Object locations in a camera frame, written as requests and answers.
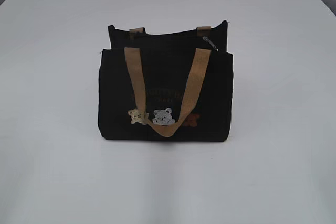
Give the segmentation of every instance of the metal zipper pull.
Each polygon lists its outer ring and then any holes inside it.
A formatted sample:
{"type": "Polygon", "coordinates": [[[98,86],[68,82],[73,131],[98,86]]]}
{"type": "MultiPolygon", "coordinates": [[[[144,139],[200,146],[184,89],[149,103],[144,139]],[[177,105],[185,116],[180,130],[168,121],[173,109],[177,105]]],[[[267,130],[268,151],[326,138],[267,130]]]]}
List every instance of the metal zipper pull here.
{"type": "Polygon", "coordinates": [[[213,44],[212,41],[209,40],[208,37],[203,36],[203,40],[206,41],[206,42],[208,42],[210,44],[210,46],[212,46],[213,49],[215,49],[216,51],[219,51],[218,48],[215,46],[215,44],[213,44]]]}

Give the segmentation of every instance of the white surface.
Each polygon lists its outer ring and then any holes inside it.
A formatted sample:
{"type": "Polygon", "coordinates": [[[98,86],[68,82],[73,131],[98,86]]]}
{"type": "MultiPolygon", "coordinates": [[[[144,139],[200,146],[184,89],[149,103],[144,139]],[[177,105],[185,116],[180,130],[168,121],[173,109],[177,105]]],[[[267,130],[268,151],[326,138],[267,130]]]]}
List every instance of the white surface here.
{"type": "Polygon", "coordinates": [[[7,0],[0,6],[0,223],[336,223],[336,19],[320,0],[7,0]],[[107,26],[229,20],[225,143],[108,142],[107,26]]]}

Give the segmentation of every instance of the tan handle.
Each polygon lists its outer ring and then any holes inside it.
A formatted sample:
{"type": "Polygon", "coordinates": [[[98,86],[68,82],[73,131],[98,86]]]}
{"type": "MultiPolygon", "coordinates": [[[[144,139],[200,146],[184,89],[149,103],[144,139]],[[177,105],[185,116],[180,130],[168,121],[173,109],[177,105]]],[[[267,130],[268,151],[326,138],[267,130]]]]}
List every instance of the tan handle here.
{"type": "Polygon", "coordinates": [[[209,36],[211,32],[211,26],[198,26],[196,28],[197,36],[203,37],[203,36],[209,36]]]}
{"type": "MultiPolygon", "coordinates": [[[[144,33],[145,28],[144,27],[139,27],[135,29],[130,29],[130,38],[133,40],[134,39],[134,34],[136,33],[144,33]]],[[[197,26],[196,28],[197,36],[203,37],[203,36],[209,36],[211,32],[211,26],[197,26]]]]}
{"type": "MultiPolygon", "coordinates": [[[[143,79],[140,49],[125,47],[124,53],[127,69],[133,85],[135,103],[141,116],[143,117],[144,115],[146,115],[146,91],[143,79]]],[[[200,96],[199,94],[203,85],[210,54],[211,51],[208,49],[196,48],[193,64],[190,68],[187,84],[182,99],[180,116],[176,123],[169,126],[160,126],[153,124],[147,117],[142,118],[145,123],[147,123],[161,136],[170,137],[174,135],[174,133],[181,126],[186,117],[196,107],[198,97],[200,96]]]]}
{"type": "Polygon", "coordinates": [[[145,28],[144,27],[139,27],[139,28],[135,28],[135,29],[130,29],[130,39],[134,40],[134,35],[136,33],[144,33],[145,32],[145,28]]]}

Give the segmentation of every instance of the bag handle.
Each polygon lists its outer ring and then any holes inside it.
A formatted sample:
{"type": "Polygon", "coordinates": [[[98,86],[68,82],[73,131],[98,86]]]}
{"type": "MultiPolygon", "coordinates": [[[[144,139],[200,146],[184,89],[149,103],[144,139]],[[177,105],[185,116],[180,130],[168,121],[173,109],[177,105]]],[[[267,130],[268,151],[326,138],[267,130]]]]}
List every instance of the bag handle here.
{"type": "Polygon", "coordinates": [[[142,63],[139,48],[125,47],[125,60],[128,72],[130,74],[133,91],[135,95],[135,103],[140,112],[143,121],[152,129],[164,137],[174,135],[181,126],[187,116],[193,111],[197,105],[203,85],[205,72],[208,66],[211,50],[196,48],[193,64],[190,68],[187,84],[185,87],[180,116],[178,121],[169,126],[160,126],[152,123],[146,115],[146,91],[142,72],[142,63]]]}
{"type": "Polygon", "coordinates": [[[203,36],[209,36],[211,32],[211,26],[198,26],[196,28],[197,36],[203,37],[203,36]]]}
{"type": "Polygon", "coordinates": [[[130,39],[134,40],[134,35],[136,33],[145,33],[145,28],[144,27],[139,27],[139,28],[135,28],[135,29],[130,29],[130,39]]]}
{"type": "MultiPolygon", "coordinates": [[[[203,36],[209,36],[211,32],[211,26],[197,26],[196,28],[196,33],[197,36],[203,37],[203,36]]],[[[134,35],[136,33],[142,33],[145,34],[145,28],[144,27],[139,27],[135,29],[130,29],[130,39],[134,39],[134,35]]]]}

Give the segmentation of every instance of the canvas bag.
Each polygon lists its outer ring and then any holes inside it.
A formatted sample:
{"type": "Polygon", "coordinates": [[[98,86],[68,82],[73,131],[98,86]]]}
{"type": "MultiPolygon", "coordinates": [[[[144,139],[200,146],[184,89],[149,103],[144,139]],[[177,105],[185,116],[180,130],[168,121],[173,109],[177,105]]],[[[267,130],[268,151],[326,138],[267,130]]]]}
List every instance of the canvas bag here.
{"type": "Polygon", "coordinates": [[[200,48],[104,50],[98,125],[109,140],[224,141],[233,55],[200,48]]]}
{"type": "Polygon", "coordinates": [[[228,22],[225,20],[214,28],[200,26],[195,30],[181,31],[173,34],[150,35],[146,33],[144,27],[124,31],[116,29],[113,25],[110,25],[108,30],[111,48],[193,47],[226,51],[227,27],[228,22]]]}

